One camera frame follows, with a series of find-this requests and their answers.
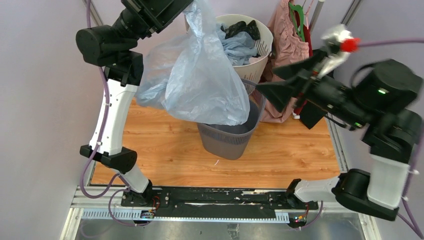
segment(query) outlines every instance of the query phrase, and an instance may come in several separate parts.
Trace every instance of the clothes hanger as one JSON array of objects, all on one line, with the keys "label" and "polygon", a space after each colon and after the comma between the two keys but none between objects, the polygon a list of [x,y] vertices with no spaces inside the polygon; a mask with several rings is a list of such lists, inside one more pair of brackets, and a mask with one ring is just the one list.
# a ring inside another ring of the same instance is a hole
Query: clothes hanger
[{"label": "clothes hanger", "polygon": [[[293,5],[291,2],[288,3],[288,7],[290,8],[290,16],[291,16],[291,21],[294,24],[294,28],[296,29],[297,35],[302,39],[303,42],[305,42],[305,34],[304,34],[304,9],[302,8],[301,5]],[[299,18],[300,18],[300,24],[299,27],[298,23],[296,21],[296,17],[295,17],[295,12],[297,12],[299,14]]]},{"label": "clothes hanger", "polygon": [[[302,8],[304,8],[304,7],[305,7],[306,1],[307,1],[307,0],[305,0],[305,1],[303,2],[303,4],[302,4]],[[311,7],[312,7],[312,4],[314,4],[314,1],[315,1],[315,0],[312,0],[312,1],[310,2],[309,7],[307,8],[306,12],[304,13],[305,18],[306,18],[306,27],[307,27],[308,29],[309,29],[309,20],[308,20],[309,10],[311,10]]]}]

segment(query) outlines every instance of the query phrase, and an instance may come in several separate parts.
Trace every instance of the white laundry basket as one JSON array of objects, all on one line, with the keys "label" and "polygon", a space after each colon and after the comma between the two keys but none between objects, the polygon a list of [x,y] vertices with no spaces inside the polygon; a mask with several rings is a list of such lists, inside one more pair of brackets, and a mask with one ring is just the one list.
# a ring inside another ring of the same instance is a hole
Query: white laundry basket
[{"label": "white laundry basket", "polygon": [[228,27],[240,21],[244,21],[246,24],[249,24],[252,20],[256,21],[257,28],[260,32],[260,39],[255,43],[255,46],[257,47],[257,53],[264,58],[249,65],[235,66],[234,69],[240,78],[252,81],[254,83],[259,83],[262,73],[264,72],[265,65],[267,65],[268,62],[268,56],[271,53],[271,46],[274,41],[272,32],[265,24],[250,16],[229,14],[216,17],[217,23],[225,24]]}]

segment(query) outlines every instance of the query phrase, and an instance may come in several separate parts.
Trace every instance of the transparent plastic bag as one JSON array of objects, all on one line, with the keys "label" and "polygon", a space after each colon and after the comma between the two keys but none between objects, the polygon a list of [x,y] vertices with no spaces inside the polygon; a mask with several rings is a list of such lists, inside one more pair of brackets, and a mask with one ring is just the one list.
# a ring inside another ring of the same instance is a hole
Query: transparent plastic bag
[{"label": "transparent plastic bag", "polygon": [[248,94],[224,53],[211,7],[206,0],[194,0],[184,14],[188,34],[156,46],[146,57],[137,104],[191,122],[245,123]]}]

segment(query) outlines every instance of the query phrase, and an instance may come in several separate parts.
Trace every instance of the basket rim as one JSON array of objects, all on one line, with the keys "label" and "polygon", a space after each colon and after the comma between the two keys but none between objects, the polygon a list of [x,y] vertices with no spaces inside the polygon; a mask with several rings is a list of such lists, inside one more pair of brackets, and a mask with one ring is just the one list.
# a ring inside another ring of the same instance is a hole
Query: basket rim
[{"label": "basket rim", "polygon": [[[255,82],[252,82],[250,80],[246,80],[246,79],[243,79],[243,78],[241,78],[241,81],[243,82],[243,84],[247,84],[247,85],[250,85],[250,86],[253,86],[253,87],[256,87],[258,85]],[[245,136],[248,136],[248,135],[252,135],[253,131],[255,131],[255,129],[258,127],[259,122],[261,121],[261,118],[262,118],[262,114],[264,113],[264,109],[265,109],[265,101],[266,101],[265,96],[262,93],[260,95],[262,96],[263,104],[262,104],[262,107],[259,109],[260,114],[259,114],[259,117],[257,119],[257,122],[256,122],[254,128],[252,128],[252,130],[250,130],[248,132],[245,132],[245,133],[242,133],[242,134],[233,134],[233,133],[229,133],[229,132],[226,132],[226,131],[222,131],[222,130],[216,129],[214,127],[209,126],[206,123],[200,123],[200,122],[197,122],[197,127],[200,126],[202,128],[215,131],[218,134],[224,134],[226,136],[231,135],[229,137],[235,137],[235,138],[242,138],[242,137],[245,137]]]}]

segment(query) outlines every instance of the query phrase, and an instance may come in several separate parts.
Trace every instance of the green led light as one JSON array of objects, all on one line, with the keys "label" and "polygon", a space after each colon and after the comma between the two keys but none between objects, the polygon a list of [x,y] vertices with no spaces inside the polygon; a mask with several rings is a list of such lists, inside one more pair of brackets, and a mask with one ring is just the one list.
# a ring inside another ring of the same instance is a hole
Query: green led light
[{"label": "green led light", "polygon": [[386,93],[387,93],[387,92],[386,92],[386,91],[384,91],[383,89],[379,89],[379,90],[378,90],[378,92],[379,92],[379,93],[381,93],[381,94],[386,94]]}]

